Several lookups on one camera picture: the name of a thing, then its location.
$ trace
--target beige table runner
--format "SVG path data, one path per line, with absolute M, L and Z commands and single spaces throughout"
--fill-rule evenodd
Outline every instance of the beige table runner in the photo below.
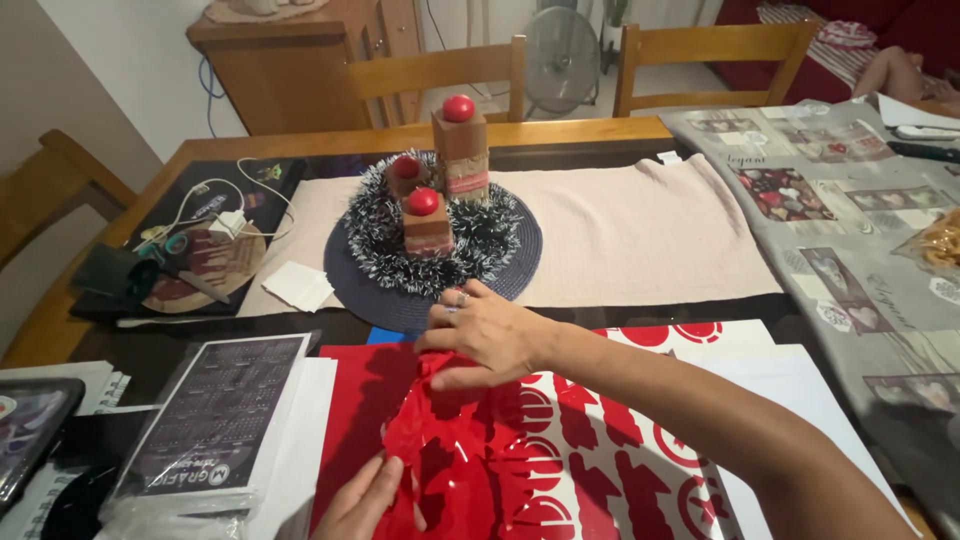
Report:
M 670 166 L 643 160 L 614 169 L 491 172 L 491 179 L 519 197 L 543 231 L 540 267 L 516 299 L 524 306 L 656 306 L 782 292 L 740 206 L 703 156 Z M 300 184 L 293 199 L 299 223 L 270 246 L 239 316 L 294 310 L 260 284 L 286 260 L 324 268 L 326 239 L 359 183 Z M 333 297 L 324 303 L 341 306 Z

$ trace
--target blue cable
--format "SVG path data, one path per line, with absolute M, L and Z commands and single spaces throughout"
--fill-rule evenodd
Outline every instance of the blue cable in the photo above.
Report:
M 207 77 L 210 80 L 210 86 L 207 86 L 204 81 L 204 63 L 206 63 Z M 200 86 L 203 86 L 206 92 L 206 126 L 210 128 L 210 134 L 213 135 L 213 138 L 217 138 L 216 132 L 213 131 L 213 121 L 210 119 L 210 113 L 213 110 L 213 100 L 223 99 L 227 95 L 227 91 L 224 90 L 220 92 L 219 95 L 213 91 L 213 85 L 216 83 L 216 79 L 213 77 L 213 64 L 206 59 L 206 56 L 200 59 L 197 76 L 200 78 Z

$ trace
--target red cellophane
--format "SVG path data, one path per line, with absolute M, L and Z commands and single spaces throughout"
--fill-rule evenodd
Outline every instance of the red cellophane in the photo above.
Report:
M 524 528 L 513 515 L 525 503 L 513 499 L 532 496 L 530 472 L 516 469 L 531 457 L 523 444 L 520 383 L 466 392 L 430 388 L 440 370 L 474 365 L 453 353 L 420 357 L 417 378 L 383 437 L 387 455 L 399 456 L 406 468 L 375 538 L 487 540 Z M 425 532 L 414 526 L 414 504 Z

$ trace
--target red sofa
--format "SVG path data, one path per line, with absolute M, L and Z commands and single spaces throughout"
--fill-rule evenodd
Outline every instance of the red sofa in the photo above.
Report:
M 951 68 L 960 71 L 960 0 L 801 0 L 825 20 L 855 21 L 878 36 L 880 49 L 899 45 L 924 55 L 924 71 L 943 78 Z M 759 0 L 725 0 L 716 24 L 759 24 Z M 765 90 L 777 69 L 775 62 L 716 62 L 713 69 L 733 90 Z M 850 99 L 851 89 L 825 67 L 804 59 L 784 104 L 803 99 L 838 103 Z

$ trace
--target remote control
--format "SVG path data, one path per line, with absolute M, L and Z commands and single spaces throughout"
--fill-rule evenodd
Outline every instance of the remote control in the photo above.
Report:
M 888 142 L 887 146 L 897 154 L 907 156 L 908 158 L 922 158 L 924 160 L 946 161 L 960 164 L 960 150 L 950 150 L 949 148 L 940 148 L 939 146 L 916 144 L 913 142 L 898 142 L 895 140 Z
M 908 140 L 953 140 L 960 138 L 960 132 L 940 130 L 937 128 L 918 128 L 916 126 L 900 126 L 897 136 Z

